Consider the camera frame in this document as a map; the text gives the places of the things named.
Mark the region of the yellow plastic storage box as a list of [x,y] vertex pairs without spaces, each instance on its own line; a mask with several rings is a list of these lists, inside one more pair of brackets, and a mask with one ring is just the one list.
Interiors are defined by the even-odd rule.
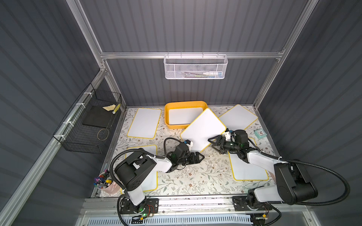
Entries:
[[168,129],[187,128],[208,105],[204,101],[170,102],[165,105],[165,124]]

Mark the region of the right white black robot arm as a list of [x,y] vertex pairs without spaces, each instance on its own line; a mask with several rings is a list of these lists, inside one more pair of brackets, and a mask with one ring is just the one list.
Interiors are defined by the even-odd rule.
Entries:
[[[244,163],[258,166],[272,176],[275,182],[273,186],[262,186],[248,192],[246,203],[252,210],[267,203],[327,206],[345,200],[350,194],[349,183],[337,172],[317,164],[267,154],[261,151],[244,130],[227,130],[222,135],[209,138],[208,142],[218,153],[235,154]],[[321,169],[337,177],[345,187],[343,194],[330,201],[310,202],[318,196],[318,190],[306,167]]]

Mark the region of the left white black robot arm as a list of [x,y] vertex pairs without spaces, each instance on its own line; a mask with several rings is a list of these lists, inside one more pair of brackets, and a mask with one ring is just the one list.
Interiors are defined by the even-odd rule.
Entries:
[[171,173],[179,170],[179,166],[201,163],[205,156],[200,152],[192,152],[193,143],[190,140],[180,141],[173,137],[164,140],[178,142],[172,152],[164,151],[164,156],[158,156],[144,148],[125,150],[114,157],[109,166],[113,181],[121,187],[125,197],[138,209],[146,205],[146,197],[141,189],[142,182],[151,172]]

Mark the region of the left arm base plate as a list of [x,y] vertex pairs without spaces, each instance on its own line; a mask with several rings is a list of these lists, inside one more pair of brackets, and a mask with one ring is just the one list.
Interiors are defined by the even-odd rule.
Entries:
[[121,214],[156,214],[158,213],[159,199],[146,198],[138,205],[134,205],[131,200],[122,199],[119,204]]

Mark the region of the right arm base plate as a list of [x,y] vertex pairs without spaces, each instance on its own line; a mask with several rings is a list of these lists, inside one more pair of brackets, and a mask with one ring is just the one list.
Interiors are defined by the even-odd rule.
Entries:
[[260,203],[247,196],[233,196],[232,203],[235,211],[266,211],[272,208],[266,203]]

